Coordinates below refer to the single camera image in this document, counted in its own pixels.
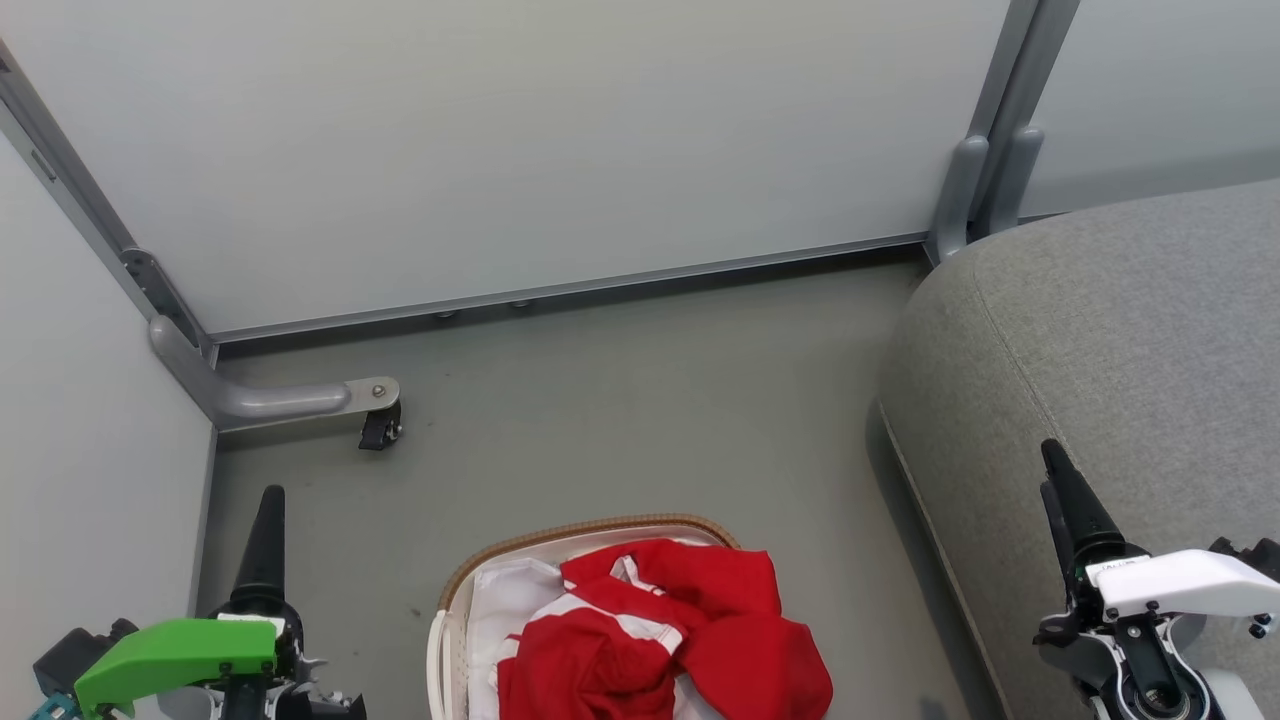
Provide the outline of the grey partition post with bracket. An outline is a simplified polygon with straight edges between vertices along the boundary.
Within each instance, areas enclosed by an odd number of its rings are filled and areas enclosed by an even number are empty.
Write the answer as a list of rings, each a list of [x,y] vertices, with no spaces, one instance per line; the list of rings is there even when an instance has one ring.
[[[133,279],[151,306],[174,322],[178,331],[209,360],[214,351],[209,334],[156,256],[134,241],[1,38],[0,101],[32,141],[37,168],[69,195],[70,204],[84,215],[95,237],[105,242],[109,256]]]

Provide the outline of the red and white garment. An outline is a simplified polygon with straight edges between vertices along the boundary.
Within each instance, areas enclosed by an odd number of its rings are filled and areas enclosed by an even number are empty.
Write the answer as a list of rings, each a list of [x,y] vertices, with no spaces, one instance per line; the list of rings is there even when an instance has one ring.
[[[824,719],[829,673],[783,616],[768,553],[641,539],[567,560],[559,578],[504,639],[500,720],[676,720],[681,679],[722,720]]]

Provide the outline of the black caster wheel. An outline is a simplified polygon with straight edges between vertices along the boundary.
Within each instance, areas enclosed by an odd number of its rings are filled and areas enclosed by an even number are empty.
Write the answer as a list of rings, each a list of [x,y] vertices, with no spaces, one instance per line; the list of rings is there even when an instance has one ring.
[[[366,414],[358,448],[365,451],[387,450],[399,439],[402,430],[402,402],[397,401],[389,407]]]

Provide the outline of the short grey partition foot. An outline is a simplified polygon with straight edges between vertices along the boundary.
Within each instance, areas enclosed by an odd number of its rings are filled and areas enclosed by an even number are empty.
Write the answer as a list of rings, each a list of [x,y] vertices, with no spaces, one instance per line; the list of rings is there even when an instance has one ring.
[[[982,135],[966,137],[952,150],[925,238],[933,266],[968,245],[969,215],[988,152],[989,141]]]
[[[1043,142],[1044,132],[1038,127],[1028,126],[1014,133],[989,190],[988,206],[980,224],[983,237],[1019,224],[1021,202]]]

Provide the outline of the grey partition frame post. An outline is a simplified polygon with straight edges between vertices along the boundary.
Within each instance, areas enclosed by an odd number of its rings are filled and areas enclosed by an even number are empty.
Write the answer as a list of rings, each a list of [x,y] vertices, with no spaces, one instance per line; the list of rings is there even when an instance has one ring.
[[[968,132],[987,138],[992,158],[1005,152],[1014,131],[1030,120],[1080,1],[1007,0]]]

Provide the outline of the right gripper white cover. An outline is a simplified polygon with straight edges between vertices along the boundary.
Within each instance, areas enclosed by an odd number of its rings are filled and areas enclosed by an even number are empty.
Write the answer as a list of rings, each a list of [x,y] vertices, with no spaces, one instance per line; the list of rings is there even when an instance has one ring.
[[[1230,618],[1256,639],[1280,635],[1280,584],[1208,550],[1149,555],[1126,541],[1057,439],[1039,451],[1066,600],[1033,638],[1046,664],[1079,682],[1201,682],[1181,653],[1197,623]]]

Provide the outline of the grey fabric sofa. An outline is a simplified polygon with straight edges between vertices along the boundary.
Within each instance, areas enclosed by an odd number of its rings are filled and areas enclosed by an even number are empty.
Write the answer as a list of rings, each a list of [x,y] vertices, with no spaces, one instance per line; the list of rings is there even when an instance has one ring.
[[[1092,208],[937,266],[877,391],[1007,720],[1092,720],[1032,638],[1064,606],[1059,439],[1153,555],[1280,541],[1280,179]]]

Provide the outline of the white laundry basket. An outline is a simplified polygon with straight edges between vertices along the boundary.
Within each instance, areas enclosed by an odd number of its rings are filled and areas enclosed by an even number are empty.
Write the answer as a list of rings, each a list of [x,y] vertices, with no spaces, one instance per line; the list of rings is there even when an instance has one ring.
[[[474,577],[494,562],[536,559],[559,564],[628,542],[668,538],[685,544],[741,544],[721,524],[692,514],[641,514],[547,528],[503,539],[472,553],[445,583],[426,642],[426,700],[431,720],[468,720],[467,623]]]

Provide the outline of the long grey partition foot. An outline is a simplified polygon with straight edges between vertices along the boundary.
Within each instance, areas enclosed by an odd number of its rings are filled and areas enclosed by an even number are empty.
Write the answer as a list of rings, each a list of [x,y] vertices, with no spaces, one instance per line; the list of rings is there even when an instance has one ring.
[[[218,374],[170,318],[156,315],[147,333],[156,357],[221,432],[380,413],[401,401],[401,384],[387,375],[310,386],[243,386]]]

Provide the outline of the white mesh basket liner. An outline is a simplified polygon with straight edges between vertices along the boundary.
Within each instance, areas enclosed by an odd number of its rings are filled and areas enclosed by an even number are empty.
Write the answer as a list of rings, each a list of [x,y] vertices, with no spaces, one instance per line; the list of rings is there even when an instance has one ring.
[[[563,562],[536,559],[494,562],[474,577],[467,623],[468,720],[499,720],[495,678],[502,646],[538,610],[564,593],[559,570]]]

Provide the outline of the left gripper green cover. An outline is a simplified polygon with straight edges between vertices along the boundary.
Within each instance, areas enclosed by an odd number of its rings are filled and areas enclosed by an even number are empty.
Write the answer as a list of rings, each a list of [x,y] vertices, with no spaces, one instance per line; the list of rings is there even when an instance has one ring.
[[[83,720],[133,717],[137,701],[183,688],[209,697],[209,720],[366,720],[362,696],[316,688],[321,661],[285,602],[285,489],[269,486],[228,602],[123,635],[73,684]]]

